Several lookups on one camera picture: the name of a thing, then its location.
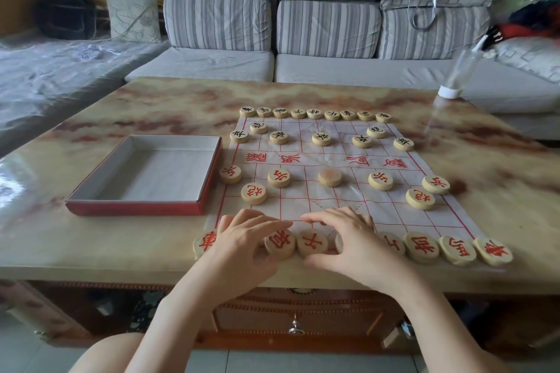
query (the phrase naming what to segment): blank chess piece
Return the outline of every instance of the blank chess piece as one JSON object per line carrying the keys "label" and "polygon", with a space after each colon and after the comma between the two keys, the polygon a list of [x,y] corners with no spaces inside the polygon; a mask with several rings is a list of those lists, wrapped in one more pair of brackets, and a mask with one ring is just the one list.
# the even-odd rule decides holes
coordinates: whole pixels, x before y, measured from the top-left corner
{"label": "blank chess piece", "polygon": [[220,170],[220,180],[224,184],[239,183],[243,178],[243,172],[237,165],[228,165]]}
{"label": "blank chess piece", "polygon": [[375,115],[369,111],[358,111],[358,118],[361,121],[373,121],[375,120]]}
{"label": "blank chess piece", "polygon": [[342,251],[344,250],[344,242],[342,242],[342,236],[340,235],[339,232],[335,232],[337,234],[337,236],[334,238],[334,246],[337,249],[337,252],[339,254],[342,254]]}
{"label": "blank chess piece", "polygon": [[352,137],[352,143],[354,144],[354,146],[362,147],[364,149],[371,147],[371,145],[374,144],[371,137],[367,135],[356,135]]}
{"label": "blank chess piece", "polygon": [[393,120],[392,116],[386,112],[378,112],[375,114],[375,119],[381,123],[389,123]]}
{"label": "blank chess piece", "polygon": [[244,143],[249,140],[248,134],[245,130],[235,130],[230,133],[230,140],[233,143]]}
{"label": "blank chess piece", "polygon": [[304,109],[296,108],[290,111],[292,118],[302,119],[307,116],[307,112]]}
{"label": "blank chess piece", "polygon": [[241,189],[242,199],[251,205],[258,205],[267,200],[267,188],[260,183],[249,183]]}
{"label": "blank chess piece", "polygon": [[404,244],[411,259],[420,264],[433,264],[440,256],[438,243],[429,235],[411,231],[404,236]]}
{"label": "blank chess piece", "polygon": [[278,189],[288,186],[291,181],[292,176],[290,175],[290,172],[288,170],[271,170],[268,173],[268,182],[271,186]]}
{"label": "blank chess piece", "polygon": [[262,107],[256,110],[256,114],[261,118],[265,118],[272,115],[272,110],[271,108]]}
{"label": "blank chess piece", "polygon": [[323,117],[323,113],[319,109],[311,108],[307,110],[307,116],[311,119],[319,119]]}
{"label": "blank chess piece", "polygon": [[297,250],[304,258],[312,254],[324,254],[329,249],[325,234],[314,228],[302,230],[297,239]]}
{"label": "blank chess piece", "polygon": [[356,113],[353,111],[344,110],[344,111],[340,111],[340,116],[345,121],[352,121],[353,119],[356,118]]}
{"label": "blank chess piece", "polygon": [[253,107],[242,107],[239,110],[239,113],[241,114],[242,117],[252,117],[253,115],[255,115],[255,108],[253,108]]}
{"label": "blank chess piece", "polygon": [[270,141],[275,145],[283,145],[288,141],[288,133],[285,131],[274,131],[270,133]]}
{"label": "blank chess piece", "polygon": [[427,175],[422,179],[422,185],[424,189],[436,195],[443,195],[451,188],[449,182],[439,175]]}
{"label": "blank chess piece", "polygon": [[210,248],[212,248],[218,235],[215,230],[204,233],[202,236],[194,239],[192,249],[194,250],[194,259],[199,259]]}
{"label": "blank chess piece", "polygon": [[290,115],[290,111],[286,108],[276,108],[272,113],[276,118],[286,118]]}
{"label": "blank chess piece", "polygon": [[441,236],[438,242],[445,260],[453,265],[465,267],[477,258],[474,247],[465,240],[451,236]]}
{"label": "blank chess piece", "polygon": [[381,231],[377,233],[377,237],[379,237],[379,239],[385,242],[389,248],[396,251],[400,255],[404,255],[407,253],[407,249],[404,246],[404,242],[393,233],[386,233]]}
{"label": "blank chess piece", "polygon": [[251,123],[251,131],[256,135],[261,135],[266,133],[268,126],[265,123]]}
{"label": "blank chess piece", "polygon": [[410,206],[417,210],[430,210],[436,203],[436,197],[421,187],[411,187],[405,195]]}
{"label": "blank chess piece", "polygon": [[493,267],[511,263],[514,255],[506,245],[491,237],[477,237],[472,245],[482,257],[482,261]]}
{"label": "blank chess piece", "polygon": [[342,182],[342,173],[338,168],[325,167],[319,171],[317,179],[323,186],[336,187]]}
{"label": "blank chess piece", "polygon": [[290,230],[278,230],[264,238],[264,246],[277,259],[287,259],[296,250],[296,236]]}
{"label": "blank chess piece", "polygon": [[315,133],[311,140],[317,146],[329,146],[332,142],[332,137],[328,133]]}
{"label": "blank chess piece", "polygon": [[381,139],[381,138],[383,138],[387,135],[387,131],[385,131],[381,127],[373,126],[373,127],[368,128],[367,134],[370,137],[374,137],[376,139]]}
{"label": "blank chess piece", "polygon": [[339,111],[325,111],[325,118],[329,121],[338,121],[340,119],[340,112]]}
{"label": "blank chess piece", "polygon": [[401,151],[414,150],[414,142],[406,137],[397,137],[393,142],[393,146]]}
{"label": "blank chess piece", "polygon": [[378,191],[388,191],[393,187],[393,178],[389,173],[374,171],[367,178],[370,186]]}

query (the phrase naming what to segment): left hand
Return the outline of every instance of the left hand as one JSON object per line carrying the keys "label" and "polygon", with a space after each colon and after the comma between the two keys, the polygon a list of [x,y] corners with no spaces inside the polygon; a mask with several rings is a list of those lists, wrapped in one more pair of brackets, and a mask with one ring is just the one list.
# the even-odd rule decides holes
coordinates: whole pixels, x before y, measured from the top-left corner
{"label": "left hand", "polygon": [[185,276],[189,289],[211,305],[210,309],[249,292],[278,268],[278,260],[272,256],[254,258],[259,242],[292,224],[293,221],[278,220],[255,210],[241,210],[235,217],[224,215],[216,242]]}

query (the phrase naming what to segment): bed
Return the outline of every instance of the bed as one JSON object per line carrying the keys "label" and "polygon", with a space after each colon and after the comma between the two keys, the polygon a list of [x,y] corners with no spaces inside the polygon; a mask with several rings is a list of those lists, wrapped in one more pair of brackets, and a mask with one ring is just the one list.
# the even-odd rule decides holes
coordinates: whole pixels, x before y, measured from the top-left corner
{"label": "bed", "polygon": [[0,157],[123,86],[127,74],[168,48],[38,33],[1,41]]}

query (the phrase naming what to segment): box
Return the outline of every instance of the box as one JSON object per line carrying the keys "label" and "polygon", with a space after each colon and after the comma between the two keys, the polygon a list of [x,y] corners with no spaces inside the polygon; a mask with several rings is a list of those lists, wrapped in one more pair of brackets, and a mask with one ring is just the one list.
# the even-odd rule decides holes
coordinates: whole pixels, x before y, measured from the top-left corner
{"label": "box", "polygon": [[130,135],[66,199],[76,215],[201,215],[219,136]]}

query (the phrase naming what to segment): red chinese character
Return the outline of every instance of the red chinese character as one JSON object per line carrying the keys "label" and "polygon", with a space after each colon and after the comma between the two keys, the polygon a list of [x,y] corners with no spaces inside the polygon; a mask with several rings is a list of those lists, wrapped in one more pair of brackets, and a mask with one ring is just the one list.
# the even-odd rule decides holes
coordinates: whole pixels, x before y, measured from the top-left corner
{"label": "red chinese character", "polygon": [[449,238],[449,246],[452,248],[456,248],[457,251],[459,252],[458,254],[460,256],[469,256],[469,252],[466,250],[465,248],[465,242],[462,240],[456,240],[452,237]]}
{"label": "red chinese character", "polygon": [[372,176],[374,179],[380,179],[381,181],[387,183],[389,181],[389,178],[385,175],[385,173],[375,173]]}
{"label": "red chinese character", "polygon": [[507,253],[508,251],[506,251],[506,247],[499,247],[493,241],[490,241],[490,243],[487,243],[484,246],[484,250],[486,251],[487,254],[491,254],[491,255],[495,255],[495,256],[508,255],[508,253]]}
{"label": "red chinese character", "polygon": [[267,155],[266,154],[247,154],[246,157],[247,161],[259,161],[261,163],[267,162]]}
{"label": "red chinese character", "polygon": [[261,187],[255,186],[254,184],[249,185],[247,188],[247,196],[258,196],[263,191]]}
{"label": "red chinese character", "polygon": [[414,249],[419,249],[421,251],[424,251],[424,254],[427,254],[428,252],[433,252],[435,249],[433,246],[430,245],[428,238],[425,236],[413,237],[412,242],[415,243]]}
{"label": "red chinese character", "polygon": [[404,161],[402,159],[386,159],[385,160],[385,164],[383,164],[383,166],[385,165],[393,165],[395,167],[402,167],[402,168],[408,168],[407,165],[404,163]]}
{"label": "red chinese character", "polygon": [[286,234],[285,230],[278,230],[272,236],[269,236],[268,239],[278,249],[282,249],[284,244],[290,245],[290,237]]}
{"label": "red chinese character", "polygon": [[226,168],[222,168],[222,172],[227,173],[231,177],[232,175],[235,175],[235,166],[232,165]]}
{"label": "red chinese character", "polygon": [[426,202],[431,201],[432,199],[426,193],[414,189],[414,199],[416,200],[424,200]]}
{"label": "red chinese character", "polygon": [[316,250],[317,247],[315,246],[315,244],[318,245],[322,245],[322,242],[319,242],[318,240],[315,240],[315,238],[317,237],[317,233],[313,233],[313,237],[311,239],[309,239],[308,237],[302,237],[303,240],[308,240],[308,242],[305,242],[304,245],[307,247],[312,247],[313,250]]}
{"label": "red chinese character", "polygon": [[276,179],[277,179],[279,182],[281,182],[282,180],[288,178],[288,174],[287,174],[287,173],[283,173],[283,172],[281,172],[280,170],[276,170],[276,171],[274,172],[274,176],[276,177]]}
{"label": "red chinese character", "polygon": [[391,242],[391,241],[388,239],[387,235],[384,235],[384,236],[383,236],[383,239],[385,239],[385,241],[387,242],[387,244],[388,244],[390,247],[394,247],[397,251],[400,251],[399,244],[397,243],[396,239],[393,239],[393,241]]}
{"label": "red chinese character", "polygon": [[296,154],[296,155],[280,155],[280,158],[282,159],[283,163],[291,164],[294,161],[300,162],[300,155],[299,154]]}
{"label": "red chinese character", "polygon": [[445,187],[445,183],[443,183],[439,177],[434,177],[430,183],[434,186]]}
{"label": "red chinese character", "polygon": [[367,165],[367,166],[370,165],[368,162],[368,158],[366,158],[365,156],[347,156],[346,159],[348,161],[354,160],[354,161],[350,161],[349,164],[360,164],[360,165]]}
{"label": "red chinese character", "polygon": [[208,248],[210,248],[214,244],[215,241],[216,241],[216,232],[211,231],[210,233],[206,233],[206,235],[204,235],[204,237],[202,238],[202,245],[199,246],[203,247],[204,252],[206,252]]}

